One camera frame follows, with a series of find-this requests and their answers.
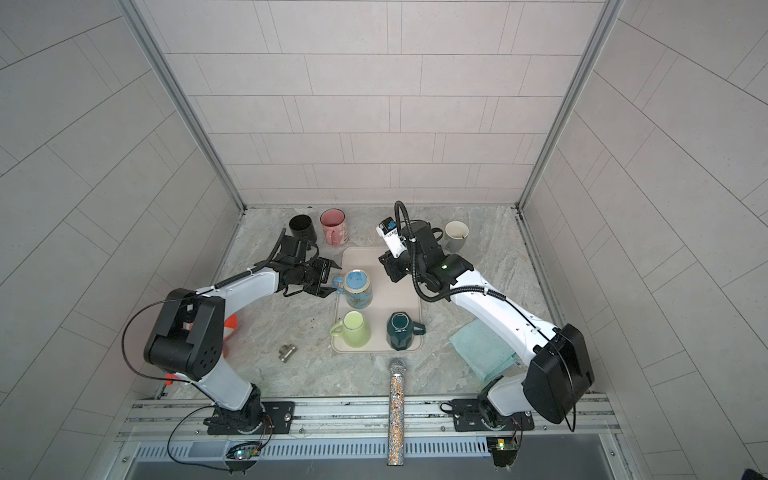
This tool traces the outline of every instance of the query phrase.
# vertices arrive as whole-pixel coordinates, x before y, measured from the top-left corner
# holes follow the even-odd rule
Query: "white tile wall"
[[[768,361],[766,8],[625,2],[525,209],[566,320],[581,321],[580,289],[607,300],[588,324],[606,377],[595,385],[616,392],[654,480],[768,468],[756,421]],[[597,233],[599,222],[584,227],[590,209],[573,208],[580,188],[606,222]],[[564,248],[569,228],[591,233],[581,252]],[[591,293],[574,268],[582,255]],[[712,456],[701,439],[715,436],[727,447]]]

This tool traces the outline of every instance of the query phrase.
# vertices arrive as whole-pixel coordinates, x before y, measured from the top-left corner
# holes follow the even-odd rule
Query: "robotic arm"
[[[315,253],[306,260],[310,245]],[[270,257],[254,267],[213,286],[170,292],[144,347],[144,359],[215,401],[214,416],[205,420],[210,434],[251,433],[263,420],[260,391],[241,379],[222,356],[224,320],[279,291],[284,296],[306,292],[325,298],[336,291],[321,285],[331,268],[340,267],[319,257],[316,244],[285,236],[283,229]],[[288,293],[290,285],[302,288]]]
[[[404,222],[400,221],[401,212]],[[395,217],[388,217],[376,228],[389,247],[379,262],[390,280],[398,282],[410,274],[422,300],[448,300],[467,309],[528,366],[526,373],[499,377],[483,389],[479,406],[485,422],[500,426],[513,413],[528,410],[535,410],[549,422],[562,422],[594,381],[581,332],[570,324],[559,329],[538,318],[496,291],[463,257],[445,255],[431,225],[424,220],[412,222],[402,202],[395,203]],[[425,295],[421,283],[438,295]]]

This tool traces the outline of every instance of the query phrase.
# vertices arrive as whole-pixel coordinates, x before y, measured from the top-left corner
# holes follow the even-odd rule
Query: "black cable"
[[[416,274],[416,255],[415,255],[415,236],[413,235],[413,229],[411,227],[411,219],[408,216],[408,210],[406,209],[406,205],[400,201],[397,200],[395,202],[395,220],[397,222],[397,233],[402,237],[402,231],[400,229],[400,212],[402,211],[402,218],[403,222],[406,225],[406,230],[408,231],[408,236],[406,237],[406,249],[408,250],[408,254],[411,257],[411,280],[413,281],[413,288],[416,290],[416,294],[419,296],[420,299],[424,300],[427,303],[434,303],[438,302],[439,300],[443,300],[445,298],[448,298],[450,296],[459,294],[459,293],[483,293],[485,295],[492,296],[493,298],[496,298],[497,300],[501,300],[503,302],[506,302],[511,306],[517,313],[522,316],[528,324],[535,329],[539,335],[544,337],[545,340],[547,340],[547,343],[551,342],[551,339],[549,339],[542,331],[539,329],[536,325],[533,324],[533,322],[523,314],[523,312],[520,311],[518,307],[514,305],[514,303],[510,302],[506,295],[504,295],[501,292],[497,292],[495,290],[487,290],[483,286],[479,285],[469,285],[469,286],[459,286],[457,288],[451,288],[443,293],[439,293],[435,296],[428,296],[422,292],[421,287],[419,286],[419,279]],[[573,403],[573,411],[574,411],[574,422],[573,425],[568,422],[568,418],[566,417],[565,424],[568,425],[568,429],[571,430],[571,432],[575,431],[576,429],[576,394],[575,394],[575,388],[574,388],[574,382],[573,378],[571,377],[571,370],[568,368],[568,364],[565,362],[565,358],[563,358],[562,354],[560,353],[559,349],[556,349],[555,352],[560,357],[560,360],[565,367],[565,372],[568,374],[568,381],[571,384],[571,403]]]
[[[202,409],[209,409],[211,407],[212,407],[212,405],[205,405],[205,406],[201,406],[199,409],[195,409],[195,410],[187,413],[187,416],[185,416],[184,418],[181,419],[180,422],[178,422],[178,424],[174,427],[173,431],[168,436],[168,442],[165,444],[165,451],[167,452],[167,454],[168,454],[168,456],[170,457],[171,460],[173,460],[174,462],[179,463],[181,465],[194,465],[194,466],[197,466],[197,467],[210,468],[211,470],[221,470],[222,472],[229,472],[231,474],[232,470],[229,469],[229,468],[212,467],[210,465],[205,465],[205,464],[202,464],[202,463],[180,462],[179,460],[176,460],[173,455],[170,454],[170,439],[173,438],[174,433],[176,433],[176,430],[181,426],[182,423],[184,423],[184,420],[190,418],[192,416],[192,414],[195,413],[195,412],[199,412]]]

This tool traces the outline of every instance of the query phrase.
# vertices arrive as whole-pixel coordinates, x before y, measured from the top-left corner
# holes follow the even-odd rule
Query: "light blue towel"
[[[512,348],[480,319],[464,325],[450,340],[456,352],[483,382],[513,365],[520,365]]]

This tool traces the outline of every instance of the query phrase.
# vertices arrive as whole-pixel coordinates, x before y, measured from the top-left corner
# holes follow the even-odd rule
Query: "tray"
[[[354,269],[364,270],[371,278],[373,300],[370,305],[360,310],[371,325],[371,340],[364,346],[353,348],[340,336],[331,337],[331,347],[338,353],[407,353],[415,352],[422,346],[423,335],[414,335],[408,349],[394,350],[389,346],[386,335],[386,323],[394,312],[406,312],[414,322],[422,322],[421,300],[413,289],[410,278],[393,283],[379,263],[379,257],[387,251],[386,247],[349,247],[344,250],[341,259],[341,276]],[[336,299],[336,323],[354,310],[346,302],[344,295]]]

